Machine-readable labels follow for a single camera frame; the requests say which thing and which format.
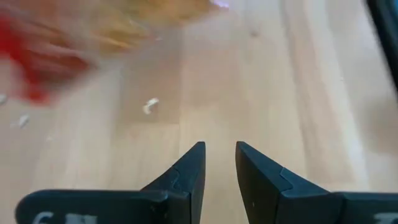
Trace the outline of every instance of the wooden floor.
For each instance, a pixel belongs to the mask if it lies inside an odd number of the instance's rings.
[[[202,223],[247,223],[236,141],[328,190],[398,192],[398,104],[362,0],[229,0],[52,108],[0,107],[0,223],[39,189],[140,189],[206,142]],[[144,103],[158,97],[147,116]],[[22,114],[24,128],[10,128]]]

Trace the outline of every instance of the blurry red object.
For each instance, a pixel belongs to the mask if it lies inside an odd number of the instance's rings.
[[[23,98],[46,103],[56,89],[54,86],[70,83],[88,68],[61,32],[40,27],[46,29],[46,34],[29,33],[13,29],[14,25],[12,19],[0,16],[0,52],[8,54],[21,67]]]

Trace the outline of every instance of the wood grain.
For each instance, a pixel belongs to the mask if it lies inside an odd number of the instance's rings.
[[[202,223],[248,222],[236,141],[328,190],[396,192],[396,92],[362,1],[228,3],[54,107],[0,107],[1,223],[33,190],[140,189],[197,141],[207,150]],[[10,128],[24,113],[25,129]]]

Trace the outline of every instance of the light wood surface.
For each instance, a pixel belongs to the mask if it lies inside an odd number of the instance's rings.
[[[396,93],[363,1],[228,3],[54,107],[0,107],[0,223],[34,190],[140,189],[197,141],[202,223],[248,222],[238,140],[328,190],[398,192]]]

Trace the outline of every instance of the white crumb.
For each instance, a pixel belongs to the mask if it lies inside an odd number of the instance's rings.
[[[144,107],[142,107],[142,110],[144,111],[144,113],[146,115],[149,115],[152,113],[152,111],[150,109],[152,109],[152,107],[154,105],[156,105],[159,102],[158,98],[152,98],[150,100],[148,100],[148,102],[144,105]]]
[[[24,128],[26,124],[29,122],[30,116],[28,114],[24,114],[19,118],[18,127]]]
[[[0,106],[5,104],[7,101],[7,95],[5,94],[0,94]]]

